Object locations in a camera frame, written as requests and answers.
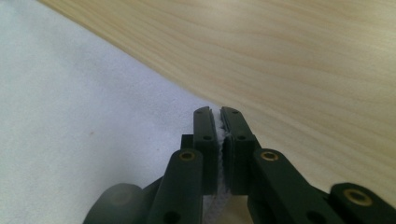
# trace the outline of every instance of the white cloth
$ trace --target white cloth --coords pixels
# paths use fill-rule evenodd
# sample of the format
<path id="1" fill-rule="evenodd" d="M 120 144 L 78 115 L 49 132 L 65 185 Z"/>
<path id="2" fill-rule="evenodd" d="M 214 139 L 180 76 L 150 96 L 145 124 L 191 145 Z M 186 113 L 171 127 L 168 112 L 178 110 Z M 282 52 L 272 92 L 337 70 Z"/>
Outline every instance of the white cloth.
<path id="1" fill-rule="evenodd" d="M 0 223 L 81 223 L 163 175 L 213 104 L 36 1 L 0 1 Z"/>

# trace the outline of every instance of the black plastic part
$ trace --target black plastic part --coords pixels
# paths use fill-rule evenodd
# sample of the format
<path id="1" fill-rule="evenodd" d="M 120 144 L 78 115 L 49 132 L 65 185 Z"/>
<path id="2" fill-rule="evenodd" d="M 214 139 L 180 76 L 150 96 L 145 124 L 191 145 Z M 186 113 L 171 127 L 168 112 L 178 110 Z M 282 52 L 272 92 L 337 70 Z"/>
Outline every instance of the black plastic part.
<path id="1" fill-rule="evenodd" d="M 248 195 L 252 180 L 249 167 L 251 155 L 260 144 L 241 112 L 223 107 L 221 118 L 227 133 L 223 145 L 226 185 L 233 195 Z"/>
<path id="2" fill-rule="evenodd" d="M 204 156 L 204 195 L 217 193 L 219 141 L 209 106 L 194 111 L 193 148 Z"/>
<path id="3" fill-rule="evenodd" d="M 194 148 L 194 135 L 193 134 L 182 134 L 180 149 Z"/>
<path id="4" fill-rule="evenodd" d="M 392 206 L 356 184 L 332 186 L 329 204 L 347 223 L 396 223 L 396 210 Z"/>
<path id="5" fill-rule="evenodd" d="M 203 156 L 194 149 L 175 152 L 148 214 L 148 224 L 199 224 L 202 218 Z"/>
<path id="6" fill-rule="evenodd" d="M 252 172 L 262 196 L 249 197 L 258 202 L 265 200 L 271 206 L 265 212 L 272 211 L 276 223 L 344 223 L 283 154 L 272 149 L 257 149 L 253 160 Z"/>
<path id="7" fill-rule="evenodd" d="M 143 223 L 148 211 L 143 201 L 144 193 L 138 186 L 115 185 L 100 196 L 83 223 Z"/>

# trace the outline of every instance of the brass screw insert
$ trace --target brass screw insert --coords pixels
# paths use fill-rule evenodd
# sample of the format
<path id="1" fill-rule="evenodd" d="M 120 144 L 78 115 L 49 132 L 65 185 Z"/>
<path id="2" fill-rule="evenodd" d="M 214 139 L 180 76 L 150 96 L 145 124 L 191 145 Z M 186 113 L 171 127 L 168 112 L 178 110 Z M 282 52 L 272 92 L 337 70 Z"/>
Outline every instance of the brass screw insert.
<path id="1" fill-rule="evenodd" d="M 352 203 L 360 206 L 371 206 L 373 204 L 373 200 L 358 189 L 344 189 L 344 196 Z"/>

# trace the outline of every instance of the wooden surface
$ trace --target wooden surface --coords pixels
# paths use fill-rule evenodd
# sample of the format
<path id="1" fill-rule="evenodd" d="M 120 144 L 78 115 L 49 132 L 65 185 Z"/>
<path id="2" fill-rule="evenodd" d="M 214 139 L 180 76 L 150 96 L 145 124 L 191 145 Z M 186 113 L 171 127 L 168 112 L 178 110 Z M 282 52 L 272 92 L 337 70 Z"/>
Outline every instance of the wooden surface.
<path id="1" fill-rule="evenodd" d="M 241 110 L 312 185 L 354 182 L 396 206 L 396 2 L 42 2 Z M 240 201 L 220 223 L 249 223 Z"/>

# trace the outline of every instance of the wooden table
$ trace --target wooden table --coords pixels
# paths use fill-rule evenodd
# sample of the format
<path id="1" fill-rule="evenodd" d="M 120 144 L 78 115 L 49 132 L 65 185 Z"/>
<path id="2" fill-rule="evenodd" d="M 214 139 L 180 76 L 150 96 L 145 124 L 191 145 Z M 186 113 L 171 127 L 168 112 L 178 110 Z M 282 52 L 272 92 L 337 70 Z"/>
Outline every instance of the wooden table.
<path id="1" fill-rule="evenodd" d="M 396 2 L 41 0 L 183 88 L 241 110 L 314 186 L 396 206 Z M 233 198 L 219 223 L 247 223 Z"/>

